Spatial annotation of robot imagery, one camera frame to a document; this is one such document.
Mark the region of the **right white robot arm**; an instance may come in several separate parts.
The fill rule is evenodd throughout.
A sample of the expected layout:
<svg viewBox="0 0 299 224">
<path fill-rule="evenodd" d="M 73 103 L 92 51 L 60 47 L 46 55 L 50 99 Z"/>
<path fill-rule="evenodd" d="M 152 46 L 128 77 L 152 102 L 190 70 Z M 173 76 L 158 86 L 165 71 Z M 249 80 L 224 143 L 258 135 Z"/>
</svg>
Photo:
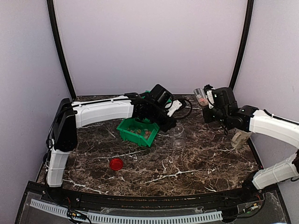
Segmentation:
<svg viewBox="0 0 299 224">
<path fill-rule="evenodd" d="M 257 107 L 245 105 L 238 107 L 233 90 L 230 87 L 215 89 L 210 85 L 204 87 L 208 105 L 203 108 L 203 117 L 206 123 L 218 122 L 225 132 L 231 129 L 244 133 L 257 133 L 286 142 L 296 148 L 299 147 L 298 122 L 284 119 L 260 110 Z M 257 171 L 248 179 L 238 198 L 249 202 L 256 196 L 256 190 L 283 182 L 299 176 L 299 153 L 275 165 Z"/>
</svg>

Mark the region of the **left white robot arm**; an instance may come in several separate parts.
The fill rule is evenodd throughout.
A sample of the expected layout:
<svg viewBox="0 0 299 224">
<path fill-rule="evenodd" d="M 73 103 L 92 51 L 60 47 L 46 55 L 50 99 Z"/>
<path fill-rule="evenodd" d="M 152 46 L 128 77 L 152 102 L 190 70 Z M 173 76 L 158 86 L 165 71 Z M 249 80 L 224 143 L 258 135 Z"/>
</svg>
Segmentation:
<svg viewBox="0 0 299 224">
<path fill-rule="evenodd" d="M 46 147 L 50 152 L 46 182 L 50 187 L 47 195 L 55 203 L 63 203 L 66 193 L 59 187 L 70 152 L 77 146 L 77 129 L 93 123 L 113 119 L 137 118 L 156 123 L 166 132 L 176 126 L 173 114 L 182 103 L 166 94 L 158 99 L 148 92 L 127 93 L 115 98 L 86 102 L 61 101 L 48 132 Z"/>
</svg>

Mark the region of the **metal scoop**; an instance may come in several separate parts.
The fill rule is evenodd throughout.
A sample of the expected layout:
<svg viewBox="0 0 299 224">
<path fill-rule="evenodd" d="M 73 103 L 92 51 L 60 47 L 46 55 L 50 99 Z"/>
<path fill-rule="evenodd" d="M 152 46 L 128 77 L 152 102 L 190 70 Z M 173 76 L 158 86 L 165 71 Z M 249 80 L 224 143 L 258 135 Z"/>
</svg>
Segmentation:
<svg viewBox="0 0 299 224">
<path fill-rule="evenodd" d="M 197 88 L 193 91 L 198 104 L 202 107 L 209 105 L 204 89 Z"/>
</svg>

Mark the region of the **clear glass jar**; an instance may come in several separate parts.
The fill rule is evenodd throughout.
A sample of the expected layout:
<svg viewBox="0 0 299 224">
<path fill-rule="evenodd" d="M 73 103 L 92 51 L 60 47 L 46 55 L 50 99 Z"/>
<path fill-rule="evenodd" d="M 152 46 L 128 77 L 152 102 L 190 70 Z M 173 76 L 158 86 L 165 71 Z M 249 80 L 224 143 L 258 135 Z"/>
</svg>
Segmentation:
<svg viewBox="0 0 299 224">
<path fill-rule="evenodd" d="M 169 137 L 174 149 L 185 148 L 185 129 L 181 123 L 178 123 L 169 131 Z"/>
</svg>

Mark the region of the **green bin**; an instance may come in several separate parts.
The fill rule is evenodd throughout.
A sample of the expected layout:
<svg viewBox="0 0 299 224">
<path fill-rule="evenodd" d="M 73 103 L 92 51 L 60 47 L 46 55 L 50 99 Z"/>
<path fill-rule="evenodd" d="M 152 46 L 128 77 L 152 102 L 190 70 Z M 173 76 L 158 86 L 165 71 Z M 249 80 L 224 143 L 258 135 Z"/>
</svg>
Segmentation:
<svg viewBox="0 0 299 224">
<path fill-rule="evenodd" d="M 133 118 L 124 119 L 117 126 L 124 141 L 133 142 L 140 147 L 151 147 L 159 129 L 156 123 L 152 123 L 148 119 L 142 121 Z"/>
</svg>

